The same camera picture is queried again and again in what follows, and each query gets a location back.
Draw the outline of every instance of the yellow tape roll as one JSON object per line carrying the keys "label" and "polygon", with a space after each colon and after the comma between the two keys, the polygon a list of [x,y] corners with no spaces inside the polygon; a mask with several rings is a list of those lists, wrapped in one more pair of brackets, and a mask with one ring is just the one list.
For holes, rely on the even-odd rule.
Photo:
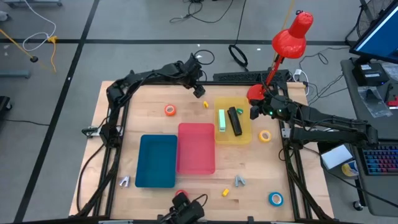
{"label": "yellow tape roll", "polygon": [[259,139],[260,139],[260,141],[262,141],[262,142],[269,142],[269,141],[271,141],[271,137],[272,137],[272,135],[271,135],[271,133],[270,133],[268,130],[263,130],[263,131],[261,131],[260,134],[259,134]]}

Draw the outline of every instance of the wooden tabletop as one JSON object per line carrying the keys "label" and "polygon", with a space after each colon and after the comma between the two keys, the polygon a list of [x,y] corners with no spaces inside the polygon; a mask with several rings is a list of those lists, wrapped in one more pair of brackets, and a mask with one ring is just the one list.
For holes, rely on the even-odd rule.
{"label": "wooden tabletop", "polygon": [[[112,82],[103,82],[96,105],[93,125],[99,125],[106,116],[108,102],[105,90]],[[246,145],[216,145],[216,171],[212,175],[177,175],[173,189],[143,189],[134,185],[139,143],[143,134],[176,134],[180,123],[214,123],[213,102],[219,96],[245,96],[248,86],[204,86],[206,94],[197,99],[193,90],[174,85],[146,85],[140,87],[131,99],[127,117],[121,160],[118,171],[118,182],[130,175],[128,188],[116,185],[111,218],[114,219],[156,219],[158,214],[165,215],[172,206],[172,199],[178,189],[184,189],[192,200],[201,194],[208,194],[204,206],[206,220],[247,220],[253,216],[255,221],[293,221],[292,202],[285,162],[278,159],[282,149],[282,140],[277,120],[270,116],[260,116],[251,121],[252,141]],[[294,101],[307,104],[303,85],[288,83],[289,96]],[[203,101],[210,105],[203,108]],[[173,104],[177,113],[166,117],[164,107]],[[268,143],[260,142],[258,134],[263,129],[272,133]],[[102,145],[99,137],[87,140],[82,166],[87,159]],[[317,149],[316,144],[308,144]],[[325,176],[320,166],[319,156],[301,150],[302,164],[307,182],[307,189],[321,206],[333,217]],[[98,186],[104,149],[88,164],[83,175],[80,194],[80,205],[84,205]],[[234,178],[241,175],[246,180],[244,187],[236,188]],[[222,197],[224,189],[229,189],[227,197]],[[284,197],[281,207],[273,207],[268,202],[268,195],[278,191]],[[297,189],[297,198],[302,196]],[[108,190],[103,194],[104,212]],[[304,217],[302,203],[299,203],[300,214]],[[70,214],[76,214],[76,193]]]}

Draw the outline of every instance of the computer monitor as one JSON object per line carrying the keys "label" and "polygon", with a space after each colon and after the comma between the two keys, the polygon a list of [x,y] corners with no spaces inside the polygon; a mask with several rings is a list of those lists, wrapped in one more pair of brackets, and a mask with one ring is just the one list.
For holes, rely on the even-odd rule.
{"label": "computer monitor", "polygon": [[349,52],[361,56],[357,63],[366,63],[372,58],[398,63],[398,0],[372,22]]}

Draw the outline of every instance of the translucent yellow tray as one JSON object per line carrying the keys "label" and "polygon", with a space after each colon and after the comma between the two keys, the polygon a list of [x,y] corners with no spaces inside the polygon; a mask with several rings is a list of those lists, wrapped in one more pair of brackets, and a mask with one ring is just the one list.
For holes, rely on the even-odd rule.
{"label": "translucent yellow tray", "polygon": [[[228,109],[234,106],[243,109],[243,114],[238,114],[241,123],[242,135],[235,136]],[[225,112],[225,132],[218,129],[218,110]],[[217,144],[249,144],[251,142],[250,104],[246,97],[217,97],[215,100],[215,138]]]}

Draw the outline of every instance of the red tray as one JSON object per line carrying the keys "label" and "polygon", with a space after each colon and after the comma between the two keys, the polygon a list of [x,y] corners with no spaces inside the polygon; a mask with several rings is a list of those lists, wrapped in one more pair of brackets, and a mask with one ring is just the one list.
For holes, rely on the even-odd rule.
{"label": "red tray", "polygon": [[212,174],[216,170],[214,124],[180,123],[178,126],[177,172]]}

